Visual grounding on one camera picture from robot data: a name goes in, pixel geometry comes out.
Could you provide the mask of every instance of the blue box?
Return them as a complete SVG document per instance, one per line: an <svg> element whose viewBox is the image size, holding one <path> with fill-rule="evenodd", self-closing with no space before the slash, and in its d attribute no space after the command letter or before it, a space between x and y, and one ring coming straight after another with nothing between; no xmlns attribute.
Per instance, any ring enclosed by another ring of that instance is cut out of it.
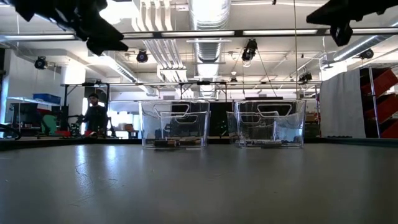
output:
<svg viewBox="0 0 398 224"><path fill-rule="evenodd" d="M43 100L43 101L46 101L49 103L55 103L58 105L61 104L61 98L59 96L54 96L54 95L47 94L47 93L34 93L33 99L34 100Z"/></svg>

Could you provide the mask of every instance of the ventilation duct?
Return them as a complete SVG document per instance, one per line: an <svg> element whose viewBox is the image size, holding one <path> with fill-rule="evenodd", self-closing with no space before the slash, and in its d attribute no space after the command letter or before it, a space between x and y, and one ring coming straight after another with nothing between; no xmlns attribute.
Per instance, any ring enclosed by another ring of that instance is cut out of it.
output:
<svg viewBox="0 0 398 224"><path fill-rule="evenodd" d="M189 0L191 25L193 30L225 29L231 0ZM218 74L222 43L195 43L195 53L198 63L197 71L203 78L213 78Z"/></svg>
<svg viewBox="0 0 398 224"><path fill-rule="evenodd" d="M397 27L398 26L398 17L391 20L384 27ZM359 40L349 44L347 47L343 48L336 52L333 56L335 61L342 61L348 58L354 57L371 47L374 47L377 44L387 40L388 38L392 37L393 35L374 35L374 36L366 36L362 37Z"/></svg>

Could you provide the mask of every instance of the man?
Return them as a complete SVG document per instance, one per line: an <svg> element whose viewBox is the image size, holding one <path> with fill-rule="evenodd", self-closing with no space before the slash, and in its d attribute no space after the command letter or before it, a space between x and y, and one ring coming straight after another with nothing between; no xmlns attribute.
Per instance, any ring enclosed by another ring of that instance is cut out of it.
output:
<svg viewBox="0 0 398 224"><path fill-rule="evenodd" d="M108 116L106 114L107 109L98 104L98 95L96 93L88 96L91 107L87 109L84 121L87 123L87 131L95 131L97 133L103 133L106 131L108 125Z"/></svg>

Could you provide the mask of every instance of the shelving unit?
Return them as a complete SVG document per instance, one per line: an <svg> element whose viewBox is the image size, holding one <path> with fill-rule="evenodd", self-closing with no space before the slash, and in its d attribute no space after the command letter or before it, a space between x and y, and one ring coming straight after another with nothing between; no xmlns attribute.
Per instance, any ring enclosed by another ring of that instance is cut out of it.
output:
<svg viewBox="0 0 398 224"><path fill-rule="evenodd" d="M386 91L398 83L390 68L361 69L361 94L367 138L398 138L398 97Z"/></svg>

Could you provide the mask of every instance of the dark shirt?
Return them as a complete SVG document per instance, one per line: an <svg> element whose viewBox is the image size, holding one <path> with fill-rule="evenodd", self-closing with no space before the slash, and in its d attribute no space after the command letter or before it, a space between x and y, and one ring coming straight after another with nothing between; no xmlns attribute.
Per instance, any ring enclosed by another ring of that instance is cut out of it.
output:
<svg viewBox="0 0 398 224"><path fill-rule="evenodd" d="M98 132L100 129L106 130L108 125L107 109L103 106L91 106L87 109L84 122L87 122L88 131Z"/></svg>

